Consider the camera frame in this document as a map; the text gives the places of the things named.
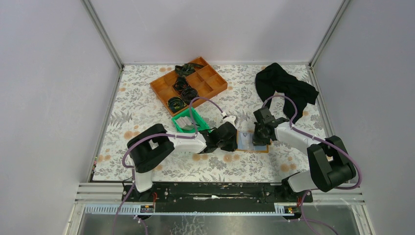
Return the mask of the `orange leather card holder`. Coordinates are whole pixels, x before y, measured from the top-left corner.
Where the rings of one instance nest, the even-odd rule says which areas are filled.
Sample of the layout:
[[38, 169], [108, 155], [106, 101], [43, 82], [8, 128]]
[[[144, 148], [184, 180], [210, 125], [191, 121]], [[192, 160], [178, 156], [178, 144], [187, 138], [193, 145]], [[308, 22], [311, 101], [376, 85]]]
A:
[[256, 146], [253, 144], [253, 132], [242, 132], [238, 131], [236, 136], [237, 148], [236, 151], [242, 152], [253, 152], [253, 153], [268, 153], [269, 147], [267, 145], [264, 146]]

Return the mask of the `silver VIP card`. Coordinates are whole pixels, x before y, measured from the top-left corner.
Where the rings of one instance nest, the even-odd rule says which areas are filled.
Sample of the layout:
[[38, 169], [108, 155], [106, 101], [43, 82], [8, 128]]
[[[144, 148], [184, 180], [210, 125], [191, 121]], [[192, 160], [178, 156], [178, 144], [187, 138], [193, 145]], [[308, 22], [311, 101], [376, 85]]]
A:
[[238, 133], [238, 149], [239, 150], [253, 150], [252, 133], [240, 132]]

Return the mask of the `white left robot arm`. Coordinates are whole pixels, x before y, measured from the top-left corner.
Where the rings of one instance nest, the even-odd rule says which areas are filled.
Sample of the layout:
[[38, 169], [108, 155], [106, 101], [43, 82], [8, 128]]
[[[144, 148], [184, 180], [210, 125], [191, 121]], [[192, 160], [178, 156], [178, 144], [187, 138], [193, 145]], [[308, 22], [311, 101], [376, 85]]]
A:
[[151, 197], [152, 171], [170, 154], [207, 154], [217, 149], [233, 152], [237, 149], [236, 139], [237, 129], [230, 122], [197, 133], [169, 132], [160, 123], [151, 126], [127, 143], [128, 149], [122, 160], [125, 168], [133, 169], [133, 195], [140, 201]]

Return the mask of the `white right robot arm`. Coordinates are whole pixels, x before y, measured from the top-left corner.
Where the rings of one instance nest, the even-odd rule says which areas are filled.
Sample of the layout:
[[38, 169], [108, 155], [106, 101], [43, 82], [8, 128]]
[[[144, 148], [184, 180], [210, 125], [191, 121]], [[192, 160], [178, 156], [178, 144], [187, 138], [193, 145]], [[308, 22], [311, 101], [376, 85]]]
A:
[[275, 118], [267, 107], [254, 111], [253, 145], [270, 145], [279, 141], [290, 145], [308, 157], [309, 170], [283, 180], [280, 194], [288, 202], [300, 192], [319, 189], [328, 192], [357, 175], [352, 161], [346, 156], [343, 141], [337, 136], [321, 139], [297, 128], [290, 120]]

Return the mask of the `stack of white cards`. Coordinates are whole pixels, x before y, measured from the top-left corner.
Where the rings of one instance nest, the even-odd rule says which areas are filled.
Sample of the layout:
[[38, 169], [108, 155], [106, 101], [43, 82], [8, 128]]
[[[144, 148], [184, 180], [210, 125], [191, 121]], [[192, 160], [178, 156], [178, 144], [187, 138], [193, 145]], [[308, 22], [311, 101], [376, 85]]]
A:
[[190, 131], [194, 129], [194, 124], [192, 123], [190, 117], [179, 117], [176, 119], [176, 123], [182, 130]]

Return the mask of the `green plastic bin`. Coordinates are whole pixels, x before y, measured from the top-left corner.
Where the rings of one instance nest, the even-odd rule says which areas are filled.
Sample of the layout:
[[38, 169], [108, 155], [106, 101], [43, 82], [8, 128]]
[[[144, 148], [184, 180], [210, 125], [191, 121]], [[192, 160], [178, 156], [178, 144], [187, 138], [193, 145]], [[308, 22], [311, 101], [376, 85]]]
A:
[[210, 129], [205, 120], [195, 111], [194, 108], [185, 109], [181, 113], [172, 118], [172, 122], [178, 132], [181, 133], [194, 133], [195, 126], [198, 131]]

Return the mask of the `black cloth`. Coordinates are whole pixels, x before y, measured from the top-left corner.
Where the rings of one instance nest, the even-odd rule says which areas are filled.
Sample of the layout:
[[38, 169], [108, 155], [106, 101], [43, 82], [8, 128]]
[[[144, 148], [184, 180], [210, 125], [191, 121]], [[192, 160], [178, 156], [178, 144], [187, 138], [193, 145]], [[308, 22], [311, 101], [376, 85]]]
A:
[[272, 63], [256, 74], [255, 89], [262, 101], [273, 96], [276, 92], [283, 93], [290, 98], [295, 106], [289, 100], [285, 100], [283, 113], [288, 118], [292, 118], [295, 109], [297, 109], [297, 115], [293, 119], [293, 123], [296, 123], [302, 117], [302, 112], [307, 104], [316, 104], [319, 95], [319, 92], [312, 85], [298, 80], [278, 63]]

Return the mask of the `rolled dark belt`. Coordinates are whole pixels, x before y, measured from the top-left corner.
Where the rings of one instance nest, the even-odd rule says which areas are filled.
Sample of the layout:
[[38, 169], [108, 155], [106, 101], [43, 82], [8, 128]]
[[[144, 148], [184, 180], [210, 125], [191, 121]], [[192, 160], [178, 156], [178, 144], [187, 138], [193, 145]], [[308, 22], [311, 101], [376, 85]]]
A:
[[189, 83], [184, 76], [177, 77], [176, 82], [173, 84], [173, 89], [178, 94], [181, 94], [188, 87]]
[[180, 94], [181, 99], [186, 105], [189, 105], [191, 101], [198, 96], [197, 90], [192, 87], [186, 87]]
[[179, 96], [170, 98], [167, 102], [167, 105], [173, 114], [177, 113], [187, 106], [187, 104]]

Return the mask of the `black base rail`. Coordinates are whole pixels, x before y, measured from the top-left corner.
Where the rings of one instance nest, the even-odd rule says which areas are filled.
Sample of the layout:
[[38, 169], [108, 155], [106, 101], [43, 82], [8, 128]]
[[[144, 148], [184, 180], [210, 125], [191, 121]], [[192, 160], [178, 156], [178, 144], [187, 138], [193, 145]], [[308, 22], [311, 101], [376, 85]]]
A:
[[284, 204], [283, 212], [294, 212], [301, 202], [313, 202], [311, 193], [293, 192], [287, 184], [156, 182], [144, 192], [122, 186], [122, 200], [146, 203], [146, 211], [158, 213], [265, 213]]

